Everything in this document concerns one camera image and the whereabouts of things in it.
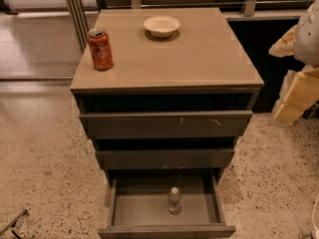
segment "red soda can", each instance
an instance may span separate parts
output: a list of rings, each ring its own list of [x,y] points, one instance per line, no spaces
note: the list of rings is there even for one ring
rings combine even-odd
[[[109,35],[103,28],[94,28],[88,33],[94,68],[104,71],[113,66],[113,57]]]

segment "furniture box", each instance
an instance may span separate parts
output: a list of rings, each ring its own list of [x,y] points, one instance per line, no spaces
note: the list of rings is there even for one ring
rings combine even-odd
[[[146,18],[180,28],[156,39]],[[217,8],[105,10],[114,66],[93,69],[87,48],[71,91],[101,169],[112,185],[102,238],[220,238],[216,185],[252,116],[263,81]],[[167,193],[181,192],[181,213]]]

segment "terrazzo floor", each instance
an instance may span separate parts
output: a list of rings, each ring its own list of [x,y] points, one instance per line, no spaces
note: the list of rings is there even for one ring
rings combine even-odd
[[[0,36],[8,34],[8,20],[17,21],[0,17]],[[62,22],[72,32],[67,18],[48,20],[52,28]],[[27,52],[19,46],[26,44],[28,50],[27,44],[41,43],[37,29],[44,21],[37,19],[32,38],[23,27],[16,28],[15,33],[22,32],[12,35],[14,38],[2,35],[0,65],[5,68],[0,68],[0,73],[19,67],[18,73],[74,73],[81,54],[71,51],[77,50],[77,41],[70,32],[67,41],[75,42],[72,49],[58,38],[57,53],[59,50],[65,56],[60,62],[55,62],[57,55],[37,62],[41,48]],[[31,24],[29,20],[19,22],[14,25]],[[63,29],[57,28],[52,30],[55,35]],[[15,53],[21,59],[12,67]],[[100,238],[98,228],[107,223],[110,188],[78,119],[69,85],[0,83],[0,228],[26,208],[29,215],[17,223],[25,238],[95,239]],[[231,239],[309,236],[319,193],[318,119],[277,127],[271,124],[270,114],[254,115],[218,191],[226,223],[236,227]],[[319,206],[315,220],[319,226]],[[7,231],[2,238],[14,237]]]

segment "small bottle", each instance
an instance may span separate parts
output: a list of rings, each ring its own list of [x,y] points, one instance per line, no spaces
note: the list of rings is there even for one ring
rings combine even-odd
[[[178,215],[181,212],[180,198],[181,194],[178,188],[173,187],[168,193],[168,211],[172,215]]]

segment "small bowl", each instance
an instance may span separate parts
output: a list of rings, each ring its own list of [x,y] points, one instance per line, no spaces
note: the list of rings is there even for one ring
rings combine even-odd
[[[167,38],[172,32],[177,30],[180,23],[177,19],[170,16],[155,16],[144,21],[144,27],[151,31],[157,38]]]

